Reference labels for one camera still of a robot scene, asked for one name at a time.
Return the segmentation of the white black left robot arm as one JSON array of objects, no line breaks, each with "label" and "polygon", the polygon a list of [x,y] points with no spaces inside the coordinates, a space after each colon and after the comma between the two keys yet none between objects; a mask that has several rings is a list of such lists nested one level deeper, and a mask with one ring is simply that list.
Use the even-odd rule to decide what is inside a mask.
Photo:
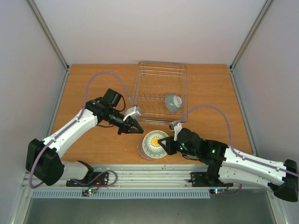
[{"label": "white black left robot arm", "polygon": [[122,98],[120,93],[108,89],[103,97],[85,102],[79,113],[61,129],[43,140],[33,139],[28,145],[25,166],[30,173],[30,187],[37,188],[32,182],[33,177],[48,186],[61,179],[70,179],[82,186],[92,184],[97,177],[89,164],[65,162],[61,158],[83,134],[102,121],[118,127],[118,135],[142,134],[144,130],[136,120],[141,115],[140,107],[134,105],[122,114],[116,109]]}]

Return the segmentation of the grey speckled bowl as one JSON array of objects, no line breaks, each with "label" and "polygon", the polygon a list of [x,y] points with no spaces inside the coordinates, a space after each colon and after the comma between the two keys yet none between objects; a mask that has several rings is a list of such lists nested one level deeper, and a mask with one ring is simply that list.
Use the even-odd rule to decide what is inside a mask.
[{"label": "grey speckled bowl", "polygon": [[182,107],[182,99],[175,94],[167,94],[164,98],[166,108],[170,113],[177,113]]}]

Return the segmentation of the yellow blue patterned bowl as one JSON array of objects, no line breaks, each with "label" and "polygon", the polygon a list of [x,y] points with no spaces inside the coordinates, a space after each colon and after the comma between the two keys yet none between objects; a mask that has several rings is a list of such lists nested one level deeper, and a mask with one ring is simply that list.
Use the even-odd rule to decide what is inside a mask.
[{"label": "yellow blue patterned bowl", "polygon": [[168,134],[154,130],[145,135],[142,141],[143,151],[147,156],[152,159],[161,159],[167,155],[167,152],[159,145],[158,141],[164,138],[168,138]]}]

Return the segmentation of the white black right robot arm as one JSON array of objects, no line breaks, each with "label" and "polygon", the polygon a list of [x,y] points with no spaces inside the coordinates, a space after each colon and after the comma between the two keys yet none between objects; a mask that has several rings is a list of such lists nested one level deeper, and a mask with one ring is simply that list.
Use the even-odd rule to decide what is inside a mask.
[{"label": "white black right robot arm", "polygon": [[299,200],[299,171],[293,160],[259,158],[219,141],[204,140],[187,128],[157,143],[168,155],[180,153],[207,165],[205,179],[210,186],[245,184],[264,188],[284,201]]}]

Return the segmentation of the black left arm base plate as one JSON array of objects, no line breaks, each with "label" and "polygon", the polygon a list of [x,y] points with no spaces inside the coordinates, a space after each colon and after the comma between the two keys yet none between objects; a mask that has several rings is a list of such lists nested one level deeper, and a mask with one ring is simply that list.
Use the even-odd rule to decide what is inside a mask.
[{"label": "black left arm base plate", "polygon": [[98,185],[108,185],[108,172],[89,173],[82,180],[70,179],[66,181],[67,187],[90,187]]}]

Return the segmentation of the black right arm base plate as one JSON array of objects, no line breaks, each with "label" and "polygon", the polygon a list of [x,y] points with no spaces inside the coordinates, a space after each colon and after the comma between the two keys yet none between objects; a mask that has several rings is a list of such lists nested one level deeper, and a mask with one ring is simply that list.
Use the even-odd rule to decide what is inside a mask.
[{"label": "black right arm base plate", "polygon": [[233,183],[222,183],[219,180],[211,181],[206,177],[206,172],[191,172],[190,179],[188,180],[192,187],[233,187]]}]

